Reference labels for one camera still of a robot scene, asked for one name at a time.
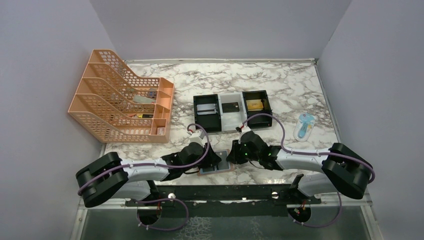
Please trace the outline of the brown leather card holder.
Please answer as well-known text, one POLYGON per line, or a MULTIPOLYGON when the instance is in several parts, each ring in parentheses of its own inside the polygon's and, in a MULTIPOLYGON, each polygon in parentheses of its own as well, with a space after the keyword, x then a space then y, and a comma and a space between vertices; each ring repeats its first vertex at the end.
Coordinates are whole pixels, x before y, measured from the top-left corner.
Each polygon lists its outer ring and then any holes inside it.
POLYGON ((230 153, 229 149, 219 150, 219 151, 216 151, 215 153, 220 157, 221 162, 219 162, 214 167, 201 168, 199 172, 197 173, 198 176, 221 174, 221 173, 232 172, 235 170, 234 164, 227 161, 227 157, 230 153))

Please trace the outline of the black VIP card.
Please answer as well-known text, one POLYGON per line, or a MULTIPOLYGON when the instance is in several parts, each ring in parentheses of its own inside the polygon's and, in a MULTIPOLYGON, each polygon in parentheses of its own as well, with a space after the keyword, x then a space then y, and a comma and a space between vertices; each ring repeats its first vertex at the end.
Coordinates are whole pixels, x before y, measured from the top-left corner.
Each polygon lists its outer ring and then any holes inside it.
POLYGON ((215 167, 217 172, 227 171, 231 169, 231 164, 227 161, 228 152, 226 150, 217 151, 216 154, 220 157, 221 161, 215 167))

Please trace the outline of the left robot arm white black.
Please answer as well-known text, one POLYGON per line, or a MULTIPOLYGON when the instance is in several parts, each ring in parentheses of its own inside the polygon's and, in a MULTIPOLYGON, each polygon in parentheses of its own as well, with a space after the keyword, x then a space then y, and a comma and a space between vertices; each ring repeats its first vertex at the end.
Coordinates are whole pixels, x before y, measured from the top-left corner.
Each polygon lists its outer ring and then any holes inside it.
POLYGON ((196 142, 153 160, 127 160, 120 158, 117 152, 109 152, 76 173, 77 194, 87 208, 109 199, 143 201, 155 193, 154 181, 175 180, 192 168, 213 168, 221 161, 221 156, 209 144, 196 142))

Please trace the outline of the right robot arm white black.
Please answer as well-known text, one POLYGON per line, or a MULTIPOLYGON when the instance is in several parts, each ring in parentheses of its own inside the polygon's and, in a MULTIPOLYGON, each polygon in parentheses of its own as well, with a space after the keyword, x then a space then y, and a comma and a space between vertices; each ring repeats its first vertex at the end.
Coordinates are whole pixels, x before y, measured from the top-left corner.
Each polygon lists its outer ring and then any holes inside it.
POLYGON ((253 131, 232 141, 226 159, 237 165, 256 161, 266 170, 312 171, 312 175, 298 177, 293 182, 294 193, 301 197, 338 192, 360 200, 375 177, 372 165, 342 143, 334 143, 328 149, 286 149, 266 144, 253 131))

